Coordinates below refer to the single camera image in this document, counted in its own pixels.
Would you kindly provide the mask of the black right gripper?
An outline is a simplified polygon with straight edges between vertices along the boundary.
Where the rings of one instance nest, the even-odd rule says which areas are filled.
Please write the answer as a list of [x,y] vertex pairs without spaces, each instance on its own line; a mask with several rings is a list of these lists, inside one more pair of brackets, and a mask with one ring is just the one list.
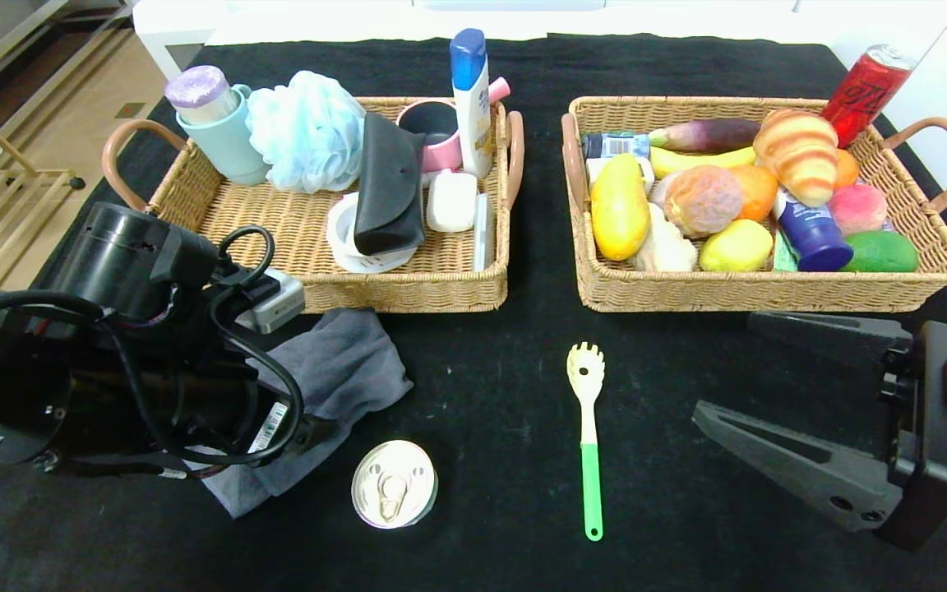
[[880,379],[902,370],[910,400],[892,423],[890,467],[706,400],[692,420],[710,439],[847,532],[876,530],[909,552],[947,524],[947,325],[928,321],[914,344],[897,320],[799,312],[753,312],[749,329],[813,361]]

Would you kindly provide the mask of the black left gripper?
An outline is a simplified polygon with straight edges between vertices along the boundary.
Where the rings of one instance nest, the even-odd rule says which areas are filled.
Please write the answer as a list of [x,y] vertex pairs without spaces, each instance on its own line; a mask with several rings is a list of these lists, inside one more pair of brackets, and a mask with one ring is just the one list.
[[261,467],[285,455],[304,455],[326,442],[337,431],[337,421],[303,414],[296,431],[285,436],[294,423],[292,393],[263,380],[242,382],[241,419],[233,453],[247,458],[248,467]]

